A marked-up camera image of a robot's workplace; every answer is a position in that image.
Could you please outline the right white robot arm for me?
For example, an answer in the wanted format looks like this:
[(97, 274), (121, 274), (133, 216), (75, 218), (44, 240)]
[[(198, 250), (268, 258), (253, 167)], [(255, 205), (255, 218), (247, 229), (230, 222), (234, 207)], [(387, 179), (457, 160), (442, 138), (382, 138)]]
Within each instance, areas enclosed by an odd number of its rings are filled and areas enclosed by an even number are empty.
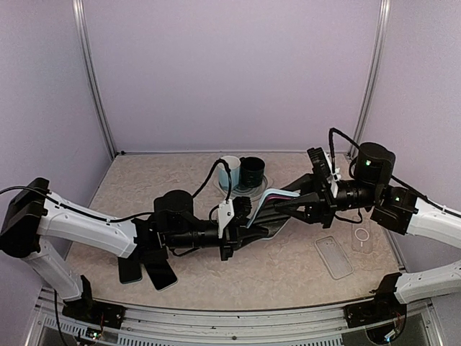
[(300, 195), (275, 203), (275, 212), (328, 228), (340, 212), (365, 209), (372, 221), (388, 231), (460, 247), (460, 213), (432, 202), (404, 182), (392, 186), (395, 154), (384, 146), (360, 144), (349, 180), (339, 179), (333, 154), (310, 148), (308, 156), (313, 171), (292, 184)]

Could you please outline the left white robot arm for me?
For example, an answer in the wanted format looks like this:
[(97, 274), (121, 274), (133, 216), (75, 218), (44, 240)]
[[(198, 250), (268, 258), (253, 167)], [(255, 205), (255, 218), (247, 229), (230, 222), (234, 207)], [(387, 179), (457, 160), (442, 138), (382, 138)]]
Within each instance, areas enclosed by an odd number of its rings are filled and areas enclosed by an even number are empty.
[(156, 198), (151, 212), (113, 218), (64, 200), (49, 190), (49, 182), (37, 178), (15, 186), (1, 227), (1, 250), (29, 262), (33, 270), (54, 288), (68, 310), (87, 321), (101, 313), (91, 285), (72, 272), (48, 242), (56, 237), (85, 244), (115, 255), (122, 283), (140, 280), (147, 273), (156, 290), (175, 284), (170, 254), (184, 256), (201, 248), (216, 247), (228, 260), (242, 247), (267, 239), (270, 230), (249, 218), (247, 197), (226, 198), (213, 210), (216, 219), (194, 215), (194, 198), (184, 190), (172, 190)]

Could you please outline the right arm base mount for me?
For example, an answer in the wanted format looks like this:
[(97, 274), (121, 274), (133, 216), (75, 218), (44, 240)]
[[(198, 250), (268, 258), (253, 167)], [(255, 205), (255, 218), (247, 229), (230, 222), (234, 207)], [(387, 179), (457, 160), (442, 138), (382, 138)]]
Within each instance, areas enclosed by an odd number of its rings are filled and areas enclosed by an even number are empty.
[(407, 305), (392, 294), (378, 295), (372, 300), (353, 303), (344, 307), (348, 328), (362, 327), (405, 316)]

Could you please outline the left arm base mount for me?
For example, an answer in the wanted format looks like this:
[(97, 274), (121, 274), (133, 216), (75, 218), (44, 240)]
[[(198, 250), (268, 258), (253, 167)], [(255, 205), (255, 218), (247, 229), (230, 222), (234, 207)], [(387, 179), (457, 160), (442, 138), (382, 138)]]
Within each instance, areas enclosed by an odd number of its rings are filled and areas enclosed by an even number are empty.
[(120, 329), (125, 311), (126, 308), (124, 306), (97, 301), (89, 309), (64, 306), (62, 314), (78, 321), (99, 325), (100, 327)]

